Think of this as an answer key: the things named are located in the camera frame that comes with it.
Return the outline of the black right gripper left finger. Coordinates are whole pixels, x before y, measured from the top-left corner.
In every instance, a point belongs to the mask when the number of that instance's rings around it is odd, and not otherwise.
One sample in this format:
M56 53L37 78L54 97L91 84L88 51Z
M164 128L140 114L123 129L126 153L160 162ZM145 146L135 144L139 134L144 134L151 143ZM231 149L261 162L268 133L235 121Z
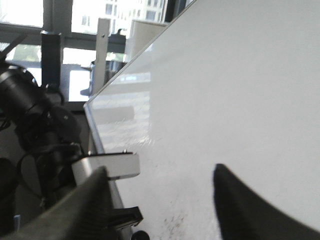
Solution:
M99 167L49 210L4 240L116 240L108 226L111 195L107 170Z

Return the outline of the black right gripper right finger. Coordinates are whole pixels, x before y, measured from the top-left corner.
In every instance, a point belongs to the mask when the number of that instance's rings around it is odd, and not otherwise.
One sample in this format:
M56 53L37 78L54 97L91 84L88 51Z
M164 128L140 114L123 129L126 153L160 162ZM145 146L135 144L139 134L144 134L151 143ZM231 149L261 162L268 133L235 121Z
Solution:
M224 164L213 172L213 201L224 240L318 240L320 233L284 214Z

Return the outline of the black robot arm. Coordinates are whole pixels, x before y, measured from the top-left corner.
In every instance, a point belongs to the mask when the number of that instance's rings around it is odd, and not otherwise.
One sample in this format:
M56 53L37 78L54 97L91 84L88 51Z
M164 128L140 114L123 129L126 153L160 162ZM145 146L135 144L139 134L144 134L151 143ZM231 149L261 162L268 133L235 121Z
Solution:
M0 65L0 108L27 156L35 159L45 213L15 240L115 240L143 220L140 209L116 208L110 181L138 174L132 152L87 156L75 117L48 98L19 65ZM318 231L263 200L224 164L213 171L213 204L225 240L317 240Z

